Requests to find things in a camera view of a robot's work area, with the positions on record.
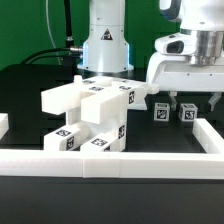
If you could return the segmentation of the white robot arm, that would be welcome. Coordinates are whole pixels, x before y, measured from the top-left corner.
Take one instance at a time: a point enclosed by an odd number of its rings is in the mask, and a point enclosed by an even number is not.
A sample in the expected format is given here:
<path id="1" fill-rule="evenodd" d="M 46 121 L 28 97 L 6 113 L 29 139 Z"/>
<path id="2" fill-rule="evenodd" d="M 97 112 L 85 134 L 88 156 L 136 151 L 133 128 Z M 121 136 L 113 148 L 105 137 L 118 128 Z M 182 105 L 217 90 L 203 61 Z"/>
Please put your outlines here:
<path id="1" fill-rule="evenodd" d="M 125 0 L 90 0 L 89 7 L 89 37 L 78 67 L 98 73 L 131 70 Z M 215 105 L 224 94 L 224 0 L 159 0 L 159 9 L 180 24 L 180 31 L 155 41 L 148 92 L 211 92 L 209 104 Z"/>

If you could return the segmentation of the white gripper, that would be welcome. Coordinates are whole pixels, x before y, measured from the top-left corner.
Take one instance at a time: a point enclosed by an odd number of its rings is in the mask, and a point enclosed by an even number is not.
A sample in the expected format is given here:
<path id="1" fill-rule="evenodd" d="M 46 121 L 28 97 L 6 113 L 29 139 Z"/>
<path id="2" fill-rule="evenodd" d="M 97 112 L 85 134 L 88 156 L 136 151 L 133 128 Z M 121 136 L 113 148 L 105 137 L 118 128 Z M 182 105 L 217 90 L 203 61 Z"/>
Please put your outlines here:
<path id="1" fill-rule="evenodd" d="M 171 109 L 177 109 L 177 92 L 214 92 L 213 111 L 224 92 L 224 33 L 175 33 L 155 41 L 148 64 L 150 93 L 170 91 Z"/>

